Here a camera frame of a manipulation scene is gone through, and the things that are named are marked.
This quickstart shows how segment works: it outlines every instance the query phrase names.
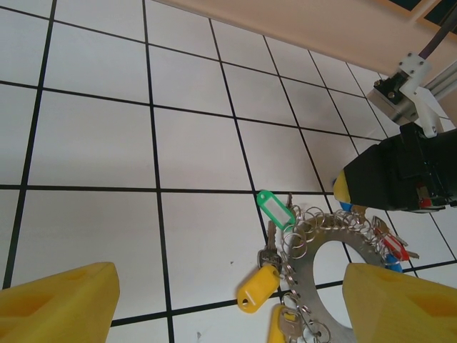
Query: black cable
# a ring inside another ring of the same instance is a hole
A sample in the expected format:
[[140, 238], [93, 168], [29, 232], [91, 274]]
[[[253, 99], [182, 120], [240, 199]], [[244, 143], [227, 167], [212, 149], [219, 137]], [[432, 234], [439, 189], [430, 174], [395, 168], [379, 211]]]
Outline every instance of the black cable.
[[431, 55], [432, 52], [435, 51], [436, 47], [443, 41], [446, 35], [454, 30], [457, 26], [457, 6], [454, 6], [451, 14], [449, 14], [448, 18], [444, 21], [441, 28], [438, 30], [436, 35], [431, 39], [431, 41], [427, 44], [425, 48], [422, 49], [421, 53], [419, 54], [420, 57], [423, 59], [427, 59]]

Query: red key tag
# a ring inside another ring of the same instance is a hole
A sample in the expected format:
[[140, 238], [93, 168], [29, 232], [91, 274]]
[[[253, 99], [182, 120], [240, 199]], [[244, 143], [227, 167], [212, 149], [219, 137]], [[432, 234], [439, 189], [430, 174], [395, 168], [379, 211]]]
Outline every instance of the red key tag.
[[408, 252], [392, 234], [386, 234], [383, 237], [383, 242], [397, 259], [400, 261], [409, 261]]

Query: green key tag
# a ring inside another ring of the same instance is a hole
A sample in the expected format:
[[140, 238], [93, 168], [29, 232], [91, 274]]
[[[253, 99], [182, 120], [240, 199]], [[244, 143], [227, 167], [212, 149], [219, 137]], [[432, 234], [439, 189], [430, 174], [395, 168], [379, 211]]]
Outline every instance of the green key tag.
[[260, 191], [256, 201], [279, 229], [284, 231], [289, 225], [295, 224], [295, 216], [292, 212], [270, 191]]

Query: yellow key tag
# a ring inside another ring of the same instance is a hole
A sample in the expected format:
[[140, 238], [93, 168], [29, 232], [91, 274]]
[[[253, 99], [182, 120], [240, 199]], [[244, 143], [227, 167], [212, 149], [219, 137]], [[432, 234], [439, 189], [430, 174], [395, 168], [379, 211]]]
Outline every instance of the yellow key tag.
[[254, 313], [278, 287], [278, 270], [266, 264], [238, 290], [236, 295], [238, 307], [247, 313]]
[[286, 337], [279, 329], [279, 315], [285, 309], [284, 305], [275, 306], [271, 315], [270, 332], [268, 333], [268, 343], [286, 343]]

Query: plastic key tag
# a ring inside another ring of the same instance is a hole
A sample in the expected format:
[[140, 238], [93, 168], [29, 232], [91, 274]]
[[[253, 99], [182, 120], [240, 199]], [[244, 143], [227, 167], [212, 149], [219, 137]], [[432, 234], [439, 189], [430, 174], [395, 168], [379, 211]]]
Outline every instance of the plastic key tag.
[[289, 225], [295, 224], [292, 212], [270, 191], [260, 191], [256, 200], [262, 211], [280, 230], [284, 231]]
[[279, 315], [282, 309], [285, 309], [284, 305], [276, 305], [271, 315], [270, 331], [268, 333], [268, 343], [286, 343], [286, 337], [279, 329]]
[[238, 307], [246, 313], [254, 313], [278, 287], [278, 270], [270, 264], [265, 264], [238, 290]]

